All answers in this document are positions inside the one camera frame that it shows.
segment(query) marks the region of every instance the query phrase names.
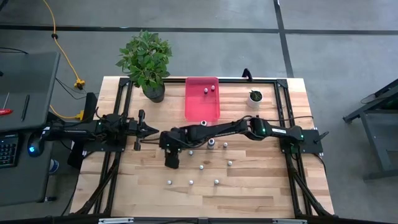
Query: small potted plant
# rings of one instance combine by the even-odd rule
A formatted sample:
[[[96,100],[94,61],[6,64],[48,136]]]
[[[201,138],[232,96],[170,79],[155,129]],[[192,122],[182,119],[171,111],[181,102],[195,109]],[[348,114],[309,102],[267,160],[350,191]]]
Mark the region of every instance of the small potted plant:
[[[259,90],[252,90],[249,94],[248,98],[248,106],[251,108],[260,107],[260,103],[262,101],[262,93]]]
[[[116,63],[150,100],[160,103],[164,99],[165,86],[163,78],[168,77],[166,65],[172,50],[169,43],[159,38],[159,34],[141,31],[120,49],[123,58]]]

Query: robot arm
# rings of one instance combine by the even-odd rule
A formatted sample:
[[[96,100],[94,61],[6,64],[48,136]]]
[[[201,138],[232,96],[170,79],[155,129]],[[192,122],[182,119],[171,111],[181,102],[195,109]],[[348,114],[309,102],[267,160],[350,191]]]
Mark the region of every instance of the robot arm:
[[[125,115],[108,114],[89,123],[52,123],[43,129],[41,139],[43,141],[69,139],[76,142],[96,142],[99,146],[117,146],[127,136],[137,136],[134,149],[139,150],[141,148],[139,139],[158,133],[159,130],[146,125],[144,110],[139,110],[138,117],[136,121]]]
[[[293,126],[282,128],[270,125],[260,117],[245,116],[237,121],[214,126],[190,125],[162,131],[159,147],[165,150],[165,166],[177,169],[178,153],[183,149],[191,149],[204,145],[209,139],[231,134],[243,134],[251,140],[262,141],[272,136],[291,141],[303,141],[302,128]]]

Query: gray floor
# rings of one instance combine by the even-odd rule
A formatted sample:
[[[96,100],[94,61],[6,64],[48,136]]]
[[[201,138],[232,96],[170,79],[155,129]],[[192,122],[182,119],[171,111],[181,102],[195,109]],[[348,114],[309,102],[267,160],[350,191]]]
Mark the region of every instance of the gray floor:
[[[272,0],[48,2],[59,25],[277,28]],[[398,29],[398,2],[394,0],[280,0],[280,6],[287,29]],[[18,0],[10,1],[0,12],[0,22],[48,25],[51,18],[42,1]],[[30,53],[57,50],[50,34],[2,30],[0,46]],[[58,34],[60,44],[86,80],[86,90],[98,92],[103,76],[121,74],[114,66],[118,49],[135,33]],[[255,77],[286,77],[278,34],[164,32],[160,36],[173,48],[168,67],[173,76],[238,77],[247,67]],[[315,124],[320,131],[330,131],[323,146],[336,214],[398,222],[398,178],[362,180],[364,174],[378,170],[376,157],[361,122],[346,125],[342,120],[361,106],[360,99],[398,77],[398,36],[288,35],[287,43],[294,75],[305,79]],[[70,86],[75,81],[64,58],[57,76]],[[73,100],[57,85],[52,104],[62,114],[74,115],[83,108],[84,100]],[[65,158],[67,153],[60,148],[54,156]],[[66,167],[52,177],[49,185],[60,197],[58,201],[0,207],[0,220],[60,215],[76,174]]]

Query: red object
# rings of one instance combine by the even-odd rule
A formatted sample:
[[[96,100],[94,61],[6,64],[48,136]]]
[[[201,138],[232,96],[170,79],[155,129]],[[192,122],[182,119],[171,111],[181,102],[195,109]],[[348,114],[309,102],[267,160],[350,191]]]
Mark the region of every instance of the red object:
[[[185,80],[185,118],[187,121],[217,121],[220,118],[218,78],[187,78]]]
[[[0,110],[0,116],[1,115],[11,114],[11,113],[12,113],[12,110],[10,110],[10,109],[1,109]]]

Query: wooden table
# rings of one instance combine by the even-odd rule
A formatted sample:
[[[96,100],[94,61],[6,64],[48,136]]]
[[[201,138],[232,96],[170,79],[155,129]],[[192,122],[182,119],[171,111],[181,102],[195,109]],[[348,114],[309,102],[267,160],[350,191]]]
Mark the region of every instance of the wooden table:
[[[98,100],[99,114],[113,112],[119,78],[104,77]],[[311,115],[303,79],[288,78],[287,82],[294,116]],[[251,88],[263,92],[264,100],[259,110],[246,105]],[[183,83],[166,83],[165,98],[161,103],[152,103],[141,89],[134,87],[129,117],[137,118],[138,110],[144,109],[145,122],[160,131],[185,126],[191,123],[185,121],[184,100]],[[269,84],[220,83],[220,110],[218,123],[256,114],[264,119],[278,119],[274,87]],[[311,118],[296,119],[295,122],[303,129],[313,128]],[[216,138],[214,150],[202,146],[194,150],[192,156],[188,155],[188,150],[183,151],[180,168],[176,170],[164,166],[164,152],[157,145],[142,144],[141,151],[134,151],[134,140],[135,137],[129,137],[122,154],[113,217],[294,217],[286,161],[276,138],[261,142],[251,141],[243,135]],[[224,142],[228,143],[227,150],[222,147]],[[96,152],[83,161],[71,212],[81,208],[97,188],[103,157],[103,152]],[[303,164],[309,189],[325,209],[333,213],[322,163],[314,155],[304,154]],[[218,185],[214,185],[215,179],[220,181]],[[168,180],[172,180],[172,185],[167,185]],[[298,197],[304,211],[301,190],[298,190]]]

